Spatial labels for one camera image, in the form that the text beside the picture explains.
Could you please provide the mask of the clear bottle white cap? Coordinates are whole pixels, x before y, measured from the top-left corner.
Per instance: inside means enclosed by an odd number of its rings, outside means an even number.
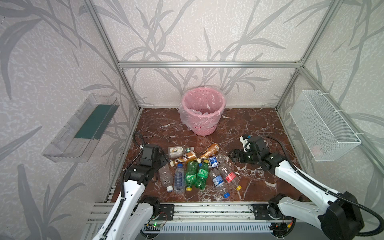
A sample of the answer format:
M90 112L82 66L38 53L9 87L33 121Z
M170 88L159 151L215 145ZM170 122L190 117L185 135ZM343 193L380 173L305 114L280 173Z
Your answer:
M169 165L161 167L158 172L163 186L167 189L168 193L171 193L174 190L174 177L170 171Z

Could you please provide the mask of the soda water bottle blue cap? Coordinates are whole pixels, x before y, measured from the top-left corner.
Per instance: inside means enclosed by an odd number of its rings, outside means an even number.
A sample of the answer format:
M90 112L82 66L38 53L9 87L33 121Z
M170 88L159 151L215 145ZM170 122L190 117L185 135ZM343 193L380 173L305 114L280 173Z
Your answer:
M175 192L180 195L185 193L185 170L183 164L178 164L175 171Z

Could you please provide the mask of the clear bottle red label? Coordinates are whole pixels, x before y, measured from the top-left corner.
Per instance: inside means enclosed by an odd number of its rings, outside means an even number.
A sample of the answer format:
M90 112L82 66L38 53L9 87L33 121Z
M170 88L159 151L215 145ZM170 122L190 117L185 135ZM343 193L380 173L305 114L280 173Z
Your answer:
M239 183L239 179L235 172L232 170L232 168L228 164L221 164L218 166L218 170L224 180L234 189L237 191L242 189L242 186Z

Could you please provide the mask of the crushed green Sprite bottle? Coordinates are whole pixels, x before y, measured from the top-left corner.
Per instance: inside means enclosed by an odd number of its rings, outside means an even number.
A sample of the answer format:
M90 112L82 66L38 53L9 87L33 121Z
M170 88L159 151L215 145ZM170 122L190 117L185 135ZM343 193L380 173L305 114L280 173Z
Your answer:
M196 183L198 168L199 164L197 161L190 161L187 164L187 172L185 177L187 192L191 192L193 185Z

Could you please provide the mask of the green Sprite bottle yellow cap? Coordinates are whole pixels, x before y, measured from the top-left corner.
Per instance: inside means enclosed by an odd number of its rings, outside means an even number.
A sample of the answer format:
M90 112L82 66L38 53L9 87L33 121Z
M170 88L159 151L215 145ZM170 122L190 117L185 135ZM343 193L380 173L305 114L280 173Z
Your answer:
M209 160L205 159L199 168L196 178L196 187L203 190L206 187L206 181L209 176Z

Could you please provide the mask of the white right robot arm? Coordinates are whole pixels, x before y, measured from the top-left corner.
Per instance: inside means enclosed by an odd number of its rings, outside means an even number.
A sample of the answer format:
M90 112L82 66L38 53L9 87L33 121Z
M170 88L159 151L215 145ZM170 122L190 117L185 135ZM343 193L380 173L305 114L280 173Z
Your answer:
M278 194L269 200L270 218L281 220L291 217L320 229L330 240L352 240L354 237L372 237L383 232L384 219L373 210L358 203L349 192L339 193L315 180L296 167L281 141L283 153L272 153L264 139L266 136L243 135L242 149L230 151L234 163L256 164L263 171L289 183L311 200L306 204L287 195Z

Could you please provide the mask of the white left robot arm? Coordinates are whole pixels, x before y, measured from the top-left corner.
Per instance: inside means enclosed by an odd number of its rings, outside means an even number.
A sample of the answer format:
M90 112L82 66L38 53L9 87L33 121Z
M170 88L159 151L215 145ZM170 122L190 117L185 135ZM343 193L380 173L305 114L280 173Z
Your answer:
M94 240L134 240L144 225L160 214L159 199L142 194L168 158L160 146L146 143L138 131L133 133L134 142L136 136L142 141L135 143L140 148L139 161L123 170L120 197Z

